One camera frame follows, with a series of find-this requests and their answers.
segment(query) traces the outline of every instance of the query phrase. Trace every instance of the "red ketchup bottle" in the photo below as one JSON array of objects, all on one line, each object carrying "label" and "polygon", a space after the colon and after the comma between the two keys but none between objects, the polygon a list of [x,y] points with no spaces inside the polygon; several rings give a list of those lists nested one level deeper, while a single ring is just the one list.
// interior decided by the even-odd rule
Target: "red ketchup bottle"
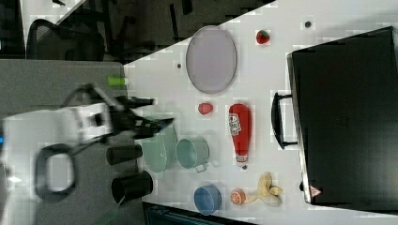
[{"label": "red ketchup bottle", "polygon": [[246,105],[238,103],[229,108],[229,128],[237,154],[237,165],[246,170],[252,136],[252,115]]}]

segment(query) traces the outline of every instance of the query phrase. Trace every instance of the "yellow toy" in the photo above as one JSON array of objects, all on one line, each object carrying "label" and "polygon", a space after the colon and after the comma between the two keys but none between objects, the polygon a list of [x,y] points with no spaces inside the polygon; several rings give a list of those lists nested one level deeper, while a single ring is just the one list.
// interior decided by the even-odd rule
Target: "yellow toy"
[{"label": "yellow toy", "polygon": [[265,204],[278,207],[281,205],[281,200],[278,198],[278,195],[282,193],[282,189],[280,187],[271,187],[272,186],[272,178],[269,172],[264,173],[260,180],[258,181],[257,186],[257,195],[251,196],[245,200],[245,203],[252,203],[257,199],[263,201]]}]

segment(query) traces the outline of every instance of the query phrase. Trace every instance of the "gray plate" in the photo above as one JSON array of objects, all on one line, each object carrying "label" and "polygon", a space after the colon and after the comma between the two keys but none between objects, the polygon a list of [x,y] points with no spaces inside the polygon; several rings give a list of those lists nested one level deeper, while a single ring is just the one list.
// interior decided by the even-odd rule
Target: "gray plate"
[{"label": "gray plate", "polygon": [[237,51],[231,36],[217,26],[206,26],[192,37],[187,50],[187,71],[201,92],[215,94],[232,81]]}]

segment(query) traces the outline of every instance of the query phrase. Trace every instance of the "gray carpet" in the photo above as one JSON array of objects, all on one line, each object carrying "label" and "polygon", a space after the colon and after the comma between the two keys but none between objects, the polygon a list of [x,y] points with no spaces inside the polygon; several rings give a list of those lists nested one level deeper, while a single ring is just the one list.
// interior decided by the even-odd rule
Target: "gray carpet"
[{"label": "gray carpet", "polygon": [[[127,94],[126,88],[113,89],[107,84],[110,75],[124,76],[119,63],[0,60],[0,70],[3,72],[0,75],[0,100],[3,103],[0,119],[17,113],[59,109],[67,95],[83,83],[95,83],[112,96]],[[111,141],[123,144],[131,143],[132,139],[121,134]],[[75,190],[61,202],[43,202],[38,208],[38,225],[90,225],[116,207],[111,192],[112,180],[134,172],[136,163],[108,165],[105,159],[107,148],[107,145],[97,143],[76,156],[79,178]],[[0,171],[0,212],[6,202],[4,180]],[[144,224],[141,200],[122,205],[113,224]]]}]

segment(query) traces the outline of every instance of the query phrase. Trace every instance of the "blue bowl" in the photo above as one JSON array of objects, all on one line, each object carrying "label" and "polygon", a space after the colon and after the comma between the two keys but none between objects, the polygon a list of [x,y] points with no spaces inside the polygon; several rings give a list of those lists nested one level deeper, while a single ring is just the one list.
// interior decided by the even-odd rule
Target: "blue bowl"
[{"label": "blue bowl", "polygon": [[193,198],[196,208],[204,216],[213,214],[222,205],[222,195],[219,190],[212,185],[196,189]]}]

